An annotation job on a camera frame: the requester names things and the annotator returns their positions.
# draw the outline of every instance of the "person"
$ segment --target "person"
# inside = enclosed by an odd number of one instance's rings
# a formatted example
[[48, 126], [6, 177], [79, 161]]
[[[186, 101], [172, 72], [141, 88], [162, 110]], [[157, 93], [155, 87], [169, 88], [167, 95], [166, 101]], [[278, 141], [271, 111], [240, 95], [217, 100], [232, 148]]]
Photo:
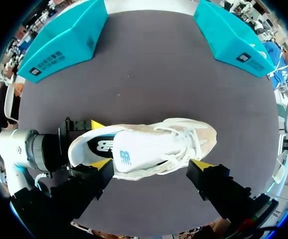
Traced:
[[[16, 124], [15, 121], [8, 119], [4, 114], [4, 102], [5, 102], [5, 96], [6, 91], [8, 87], [0, 83], [0, 127], [1, 128], [7, 128], [9, 124]], [[20, 96], [13, 96], [13, 104], [12, 104], [12, 110], [11, 110], [11, 117], [14, 119], [18, 119], [19, 117], [19, 107], [20, 107]]]
[[263, 42], [263, 45], [275, 66], [275, 70], [268, 76], [276, 90], [281, 84], [288, 81], [288, 51], [282, 51], [271, 41]]
[[265, 32], [261, 20], [254, 21], [254, 30], [257, 35]]

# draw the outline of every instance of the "teal box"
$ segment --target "teal box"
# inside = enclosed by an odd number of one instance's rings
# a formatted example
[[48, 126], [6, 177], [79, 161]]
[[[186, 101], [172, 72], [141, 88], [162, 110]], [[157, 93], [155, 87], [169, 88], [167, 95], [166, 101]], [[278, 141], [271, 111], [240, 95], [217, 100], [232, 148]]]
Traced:
[[34, 83], [92, 59], [108, 14], [104, 0], [79, 1], [47, 24], [30, 45], [18, 74]]
[[235, 15], [211, 2], [201, 0], [193, 18], [216, 60], [241, 68], [257, 77], [263, 77], [275, 69], [258, 36]]

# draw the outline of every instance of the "cable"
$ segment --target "cable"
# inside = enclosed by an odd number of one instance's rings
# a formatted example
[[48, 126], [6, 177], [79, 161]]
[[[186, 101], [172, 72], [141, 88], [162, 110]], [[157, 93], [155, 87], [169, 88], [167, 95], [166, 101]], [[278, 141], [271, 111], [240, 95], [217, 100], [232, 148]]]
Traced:
[[34, 186], [35, 187], [37, 187], [37, 188], [40, 188], [40, 186], [39, 186], [39, 180], [41, 179], [41, 178], [48, 178], [49, 177], [49, 175], [47, 174], [47, 173], [40, 173], [40, 174], [38, 174], [36, 177], [35, 177], [35, 179], [34, 179]]

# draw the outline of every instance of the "new balance logo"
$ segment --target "new balance logo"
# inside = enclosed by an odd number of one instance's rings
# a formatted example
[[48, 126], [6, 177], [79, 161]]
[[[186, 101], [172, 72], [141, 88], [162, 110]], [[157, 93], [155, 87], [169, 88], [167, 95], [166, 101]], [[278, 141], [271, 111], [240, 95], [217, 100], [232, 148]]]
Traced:
[[129, 153], [127, 151], [120, 151], [119, 152], [120, 154], [120, 158], [122, 159], [122, 164], [125, 164], [125, 165], [129, 165], [131, 166], [131, 162], [130, 162], [130, 157], [129, 157]]
[[97, 151], [108, 152], [113, 150], [113, 140], [101, 140], [98, 142]]
[[282, 71], [282, 76], [283, 76], [284, 80], [287, 80], [288, 79], [288, 72]]

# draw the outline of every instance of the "shoelace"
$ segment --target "shoelace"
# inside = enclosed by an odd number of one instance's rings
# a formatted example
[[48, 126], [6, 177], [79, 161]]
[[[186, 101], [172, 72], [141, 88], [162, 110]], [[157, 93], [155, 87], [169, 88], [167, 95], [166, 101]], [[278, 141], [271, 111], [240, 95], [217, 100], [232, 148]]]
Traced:
[[170, 127], [157, 126], [154, 128], [154, 130], [158, 129], [170, 131], [174, 137], [178, 137], [182, 141], [180, 152], [172, 155], [162, 155], [162, 159], [166, 162], [161, 165], [146, 170], [139, 169], [129, 173], [120, 173], [116, 171], [114, 177], [137, 181], [154, 174], [165, 175], [184, 167], [191, 158], [200, 159], [202, 157], [201, 145], [195, 129], [178, 131]]
[[174, 134], [182, 141], [182, 147], [179, 153], [173, 155], [162, 155], [162, 158], [169, 160], [174, 164], [185, 164], [189, 159], [198, 159], [202, 156], [201, 145], [195, 129], [185, 129], [178, 131], [170, 127], [157, 126], [154, 130], [166, 130]]

